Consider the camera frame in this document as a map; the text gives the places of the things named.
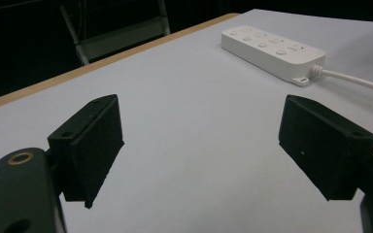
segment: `power strip socket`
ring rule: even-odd
[[[310,69],[323,66],[325,52],[250,26],[221,33],[221,47],[278,78],[304,86]]]

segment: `white tabletop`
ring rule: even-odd
[[[332,78],[298,87],[220,47],[249,25],[327,54],[373,82],[373,22],[254,10],[0,107],[0,158],[117,94],[125,145],[93,208],[62,202],[69,232],[361,232],[359,191],[327,202],[278,145],[288,94],[373,133],[373,90]]]

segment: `power strip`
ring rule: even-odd
[[[314,65],[323,66],[325,52],[250,26],[221,34],[221,47],[278,78],[304,86]]]

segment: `dark floor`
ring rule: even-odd
[[[342,1],[317,0],[312,4],[306,0],[281,3],[250,0],[166,0],[166,9],[172,32],[227,13],[244,13],[251,9],[373,21],[373,1],[356,0],[353,5],[341,4]],[[0,96],[81,66],[58,9],[60,2],[67,7],[75,27],[85,28],[79,30],[81,39],[159,14],[156,1],[151,0],[42,2],[44,3],[39,5],[0,10]],[[14,1],[0,0],[0,6],[8,3]],[[80,14],[83,9],[86,9],[85,17]]]

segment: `white cable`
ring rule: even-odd
[[[337,78],[340,80],[345,80],[345,81],[349,81],[352,83],[361,84],[361,85],[364,85],[366,87],[373,89],[373,83],[370,81],[362,80],[354,76],[349,76],[349,75],[344,75],[344,74],[340,74],[340,73],[333,72],[333,71],[324,70],[322,66],[315,65],[310,70],[310,72],[313,77],[325,75],[325,76],[330,76],[330,77]]]

